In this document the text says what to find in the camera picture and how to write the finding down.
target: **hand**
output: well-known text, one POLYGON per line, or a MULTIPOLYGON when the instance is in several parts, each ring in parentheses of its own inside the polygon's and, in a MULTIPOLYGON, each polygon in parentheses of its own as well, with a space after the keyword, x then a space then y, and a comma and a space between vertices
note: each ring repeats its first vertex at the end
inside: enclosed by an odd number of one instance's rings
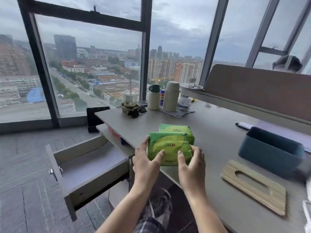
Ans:
POLYGON ((154 160, 150 161, 146 153, 148 140, 149 136, 141 143, 140 147, 135 149, 135 156, 133 157, 135 180, 133 187, 150 192, 158 178, 164 150, 161 150, 154 160))
POLYGON ((186 165, 183 153, 178 151, 179 181, 188 200, 197 196, 206 198, 204 154, 200 148, 193 145, 191 150, 193 157, 189 166, 186 165))

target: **sunglasses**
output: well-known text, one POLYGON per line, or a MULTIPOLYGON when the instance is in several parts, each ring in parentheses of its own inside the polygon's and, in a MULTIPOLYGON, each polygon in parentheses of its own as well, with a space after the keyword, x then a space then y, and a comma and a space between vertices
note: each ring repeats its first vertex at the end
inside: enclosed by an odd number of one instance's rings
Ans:
POLYGON ((128 115, 132 116, 133 118, 137 118, 139 116, 139 113, 146 113, 147 110, 146 110, 146 107, 145 106, 138 106, 138 107, 135 107, 133 109, 131 109, 129 112, 128 112, 128 115))

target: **white thermos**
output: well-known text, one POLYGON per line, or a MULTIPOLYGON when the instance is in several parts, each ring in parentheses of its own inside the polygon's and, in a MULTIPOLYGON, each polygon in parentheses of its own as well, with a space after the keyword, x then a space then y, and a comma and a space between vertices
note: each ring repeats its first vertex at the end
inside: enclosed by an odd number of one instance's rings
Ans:
POLYGON ((168 112, 176 111, 178 97, 179 82, 169 81, 165 89, 163 109, 168 112))
POLYGON ((156 83, 149 87, 148 109, 157 110, 159 108, 160 90, 160 85, 156 83))

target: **floor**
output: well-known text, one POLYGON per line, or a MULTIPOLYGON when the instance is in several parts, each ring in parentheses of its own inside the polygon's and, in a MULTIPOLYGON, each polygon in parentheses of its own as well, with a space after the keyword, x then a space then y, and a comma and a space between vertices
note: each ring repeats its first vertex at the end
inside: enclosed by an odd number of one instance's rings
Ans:
MULTIPOLYGON (((99 228, 113 209, 108 198, 100 195, 79 209, 72 222, 60 187, 49 175, 51 163, 45 151, 47 144, 56 151, 96 135, 76 127, 0 136, 0 233, 88 233, 99 228)), ((162 174, 157 182, 167 180, 162 174)), ((183 191, 175 184, 169 186, 173 213, 167 232, 198 232, 183 191)))

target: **open drawer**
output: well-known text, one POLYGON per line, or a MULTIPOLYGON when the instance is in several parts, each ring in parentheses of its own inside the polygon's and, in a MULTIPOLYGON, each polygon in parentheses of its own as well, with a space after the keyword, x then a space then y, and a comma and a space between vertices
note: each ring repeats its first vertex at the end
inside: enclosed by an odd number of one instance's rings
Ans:
POLYGON ((72 221, 79 208, 129 176, 128 156, 102 135, 56 152, 46 149, 72 221))

